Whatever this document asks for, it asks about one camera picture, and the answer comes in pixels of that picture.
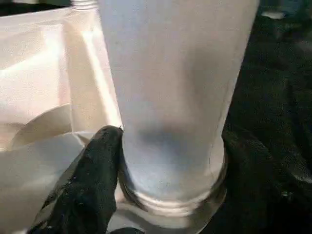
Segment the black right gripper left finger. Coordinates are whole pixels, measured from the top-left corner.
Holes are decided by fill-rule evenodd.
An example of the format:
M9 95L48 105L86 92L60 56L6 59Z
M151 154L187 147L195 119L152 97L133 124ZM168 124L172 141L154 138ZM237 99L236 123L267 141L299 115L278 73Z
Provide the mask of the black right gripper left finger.
M104 126L61 175L30 234L104 234L116 211L123 130Z

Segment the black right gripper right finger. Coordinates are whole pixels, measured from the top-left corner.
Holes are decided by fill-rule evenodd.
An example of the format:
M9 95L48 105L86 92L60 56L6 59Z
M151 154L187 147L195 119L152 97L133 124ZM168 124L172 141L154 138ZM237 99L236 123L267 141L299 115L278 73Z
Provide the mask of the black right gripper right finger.
M205 234L309 234L312 175L295 162L285 167L251 132L225 129L226 198Z

